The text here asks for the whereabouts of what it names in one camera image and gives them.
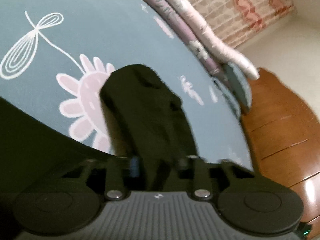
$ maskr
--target bed sheet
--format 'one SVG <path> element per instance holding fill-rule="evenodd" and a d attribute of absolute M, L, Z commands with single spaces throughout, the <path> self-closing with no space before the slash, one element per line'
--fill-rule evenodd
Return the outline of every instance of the bed sheet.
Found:
<path fill-rule="evenodd" d="M 112 154 L 99 90 L 114 70 L 145 64 L 182 99 L 202 157 L 252 168 L 239 121 L 221 91 L 143 0 L 0 4 L 0 96 L 25 113 Z"/>

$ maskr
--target wooden floor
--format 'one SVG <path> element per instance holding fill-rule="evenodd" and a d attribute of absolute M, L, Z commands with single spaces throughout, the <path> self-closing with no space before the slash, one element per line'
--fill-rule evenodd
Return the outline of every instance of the wooden floor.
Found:
<path fill-rule="evenodd" d="M 252 109 L 242 117 L 260 172 L 302 198 L 302 221 L 320 234 L 320 124 L 306 103 L 261 69 L 250 82 Z"/>

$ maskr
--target pillow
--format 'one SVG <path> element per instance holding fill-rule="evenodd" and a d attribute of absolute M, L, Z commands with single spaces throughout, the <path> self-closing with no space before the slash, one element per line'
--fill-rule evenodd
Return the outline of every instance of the pillow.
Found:
<path fill-rule="evenodd" d="M 229 79 L 229 83 L 234 89 L 234 95 L 245 112 L 249 112 L 252 105 L 252 92 L 247 78 L 244 76 L 240 68 L 228 62 L 223 64 L 225 75 Z"/>
<path fill-rule="evenodd" d="M 224 98 L 226 99 L 227 103 L 231 107 L 233 113 L 235 116 L 240 119 L 241 116 L 241 109 L 240 105 L 233 96 L 233 94 L 230 92 L 230 90 L 217 78 L 213 77 L 212 81 L 217 85 L 217 87 L 221 90 Z"/>

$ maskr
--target brown wooden panel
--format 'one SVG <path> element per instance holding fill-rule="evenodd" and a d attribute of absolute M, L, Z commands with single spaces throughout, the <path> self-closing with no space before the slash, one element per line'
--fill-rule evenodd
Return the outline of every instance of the brown wooden panel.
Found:
<path fill-rule="evenodd" d="M 252 108 L 253 111 L 256 108 L 259 108 L 260 105 L 270 103 L 273 104 L 277 102 L 277 97 L 275 97 L 275 94 L 270 90 L 269 87 L 257 87 L 259 92 L 256 92 L 257 90 L 252 90 Z"/>
<path fill-rule="evenodd" d="M 320 172 L 320 144 L 310 139 L 282 150 L 262 160 L 260 171 L 269 179 L 291 187 Z"/>
<path fill-rule="evenodd" d="M 294 93 L 286 93 L 287 108 L 299 117 L 300 123 L 320 142 L 320 124 L 312 109 Z"/>
<path fill-rule="evenodd" d="M 294 117 L 288 117 L 268 123 L 250 133 L 252 146 L 259 158 L 301 143 L 311 136 Z"/>
<path fill-rule="evenodd" d="M 243 117 L 244 125 L 246 126 L 249 132 L 262 127 L 270 122 L 279 120 L 281 118 L 287 117 L 290 114 L 287 111 L 287 108 L 283 105 L 273 102 L 265 102 L 264 104 L 259 105 L 259 110 L 255 110 L 255 104 L 252 105 L 250 116 Z"/>
<path fill-rule="evenodd" d="M 292 186 L 291 189 L 303 201 L 304 213 L 302 221 L 309 222 L 320 215 L 320 174 Z"/>
<path fill-rule="evenodd" d="M 252 97 L 256 98 L 257 101 L 259 101 L 259 95 L 264 95 L 264 94 L 268 94 L 268 91 L 270 90 L 268 85 L 256 85 L 253 87 L 252 89 Z"/>
<path fill-rule="evenodd" d="M 308 235 L 308 240 L 320 234 L 320 216 L 309 222 L 312 225 L 312 231 Z"/>
<path fill-rule="evenodd" d="M 265 70 L 264 68 L 259 68 L 259 74 L 260 74 L 260 78 L 257 80 L 249 80 L 250 86 L 254 87 L 256 85 L 260 85 L 260 84 L 271 84 L 273 85 L 273 83 L 279 83 L 278 78 L 271 72 Z"/>

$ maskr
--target floral fabric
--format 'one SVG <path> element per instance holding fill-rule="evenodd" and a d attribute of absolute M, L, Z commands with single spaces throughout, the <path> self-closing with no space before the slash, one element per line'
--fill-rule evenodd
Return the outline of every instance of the floral fabric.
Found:
<path fill-rule="evenodd" d="M 194 31 L 206 48 L 222 62 L 237 64 L 250 79 L 259 78 L 256 67 L 243 54 L 226 45 L 212 31 L 206 20 L 197 12 L 188 0 L 167 0 Z"/>
<path fill-rule="evenodd" d="M 196 38 L 190 27 L 175 12 L 171 5 L 166 2 L 166 0 L 144 1 L 150 5 L 163 19 L 166 20 L 167 24 L 172 28 L 172 30 L 175 31 L 175 33 L 199 59 L 210 75 L 219 76 L 221 80 L 224 79 L 220 66 L 214 62 L 204 46 Z"/>
<path fill-rule="evenodd" d="M 6 5 L 0 6 L 1 98 L 61 134 L 122 156 L 126 144 L 99 92 L 114 70 L 143 64 L 183 101 L 201 157 L 215 163 L 235 152 L 252 168 L 239 121 L 219 88 L 144 0 L 0 3 Z"/>

